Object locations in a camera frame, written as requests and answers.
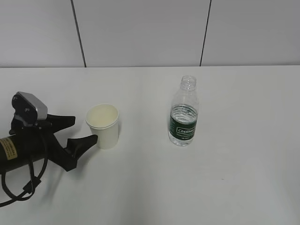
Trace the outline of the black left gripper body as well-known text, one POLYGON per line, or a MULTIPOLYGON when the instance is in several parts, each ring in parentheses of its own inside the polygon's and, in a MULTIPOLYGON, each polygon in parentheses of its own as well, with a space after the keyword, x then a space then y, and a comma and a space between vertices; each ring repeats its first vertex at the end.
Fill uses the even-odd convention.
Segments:
POLYGON ((72 158, 67 148, 63 148, 55 135, 47 135, 50 124, 39 121, 32 127, 25 127, 20 121, 12 120, 10 137, 17 150, 17 158, 9 163, 9 170, 24 166, 28 159, 33 161, 47 158, 62 167, 65 171, 71 171, 77 167, 77 160, 72 158))

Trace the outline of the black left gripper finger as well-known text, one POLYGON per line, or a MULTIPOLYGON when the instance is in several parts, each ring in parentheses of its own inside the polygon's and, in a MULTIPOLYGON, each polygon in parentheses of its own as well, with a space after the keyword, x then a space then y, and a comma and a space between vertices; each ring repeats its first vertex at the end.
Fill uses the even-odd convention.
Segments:
POLYGON ((53 135, 58 131, 72 127, 75 124, 75 116, 60 116, 60 115, 47 115, 46 121, 50 124, 47 129, 47 135, 53 135))
POLYGON ((68 139, 67 150, 72 158, 78 160, 86 151, 96 145, 98 142, 97 135, 90 135, 83 138, 68 139))

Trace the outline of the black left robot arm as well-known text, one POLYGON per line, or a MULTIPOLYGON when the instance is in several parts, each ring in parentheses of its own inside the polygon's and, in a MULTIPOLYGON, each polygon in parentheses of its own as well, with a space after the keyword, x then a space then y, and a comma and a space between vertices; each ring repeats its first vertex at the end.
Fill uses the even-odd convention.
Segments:
POLYGON ((38 120, 25 125, 20 117, 11 122, 10 136, 0 140, 0 170, 11 171, 29 162, 47 158, 65 171, 77 167, 78 159, 97 141, 97 135, 83 138, 68 138, 63 148, 55 133, 75 124, 74 116, 47 115, 45 120, 38 120))

